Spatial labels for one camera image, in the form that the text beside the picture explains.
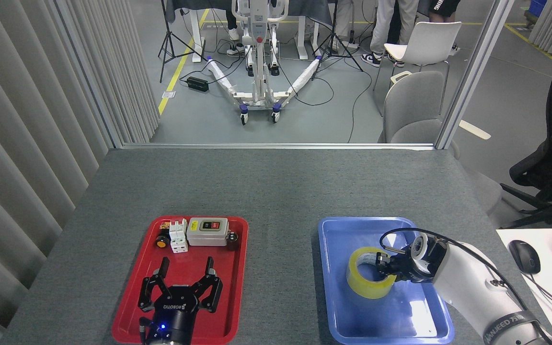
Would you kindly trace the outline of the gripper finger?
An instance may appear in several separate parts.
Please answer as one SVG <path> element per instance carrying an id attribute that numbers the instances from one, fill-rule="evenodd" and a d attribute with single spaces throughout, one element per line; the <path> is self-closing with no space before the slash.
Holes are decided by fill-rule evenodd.
<path id="1" fill-rule="evenodd" d="M 213 269 L 213 257 L 207 258 L 205 273 L 191 286 L 191 293 L 197 299 L 197 307 L 215 313 L 218 308 L 223 282 Z"/>
<path id="2" fill-rule="evenodd" d="M 138 307 L 142 311 L 150 311 L 154 308 L 154 302 L 151 298 L 153 289 L 155 286 L 159 286 L 159 289 L 162 292 L 162 295 L 171 297 L 168 286 L 165 283 L 165 277 L 170 265 L 170 260 L 168 257 L 163 257 L 160 267 L 151 276 L 147 276 L 142 280 L 142 285 L 140 288 L 140 294 L 138 298 Z"/>
<path id="3" fill-rule="evenodd" d="M 377 267 L 377 272 L 382 275 L 394 275 L 391 266 L 391 257 L 387 253 L 376 253 L 375 266 Z"/>

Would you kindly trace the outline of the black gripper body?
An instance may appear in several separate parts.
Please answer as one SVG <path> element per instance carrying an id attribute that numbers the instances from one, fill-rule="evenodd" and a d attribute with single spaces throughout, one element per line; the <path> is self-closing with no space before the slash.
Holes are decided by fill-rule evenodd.
<path id="1" fill-rule="evenodd" d="M 199 301 L 187 285 L 174 285 L 156 301 L 146 298 L 144 310 L 154 313 L 145 322 L 145 345 L 190 345 L 195 327 Z"/>
<path id="2" fill-rule="evenodd" d="M 424 273 L 407 254 L 397 254 L 391 258 L 392 275 L 396 276 L 395 282 L 410 281 L 412 283 L 431 283 L 432 276 Z"/>

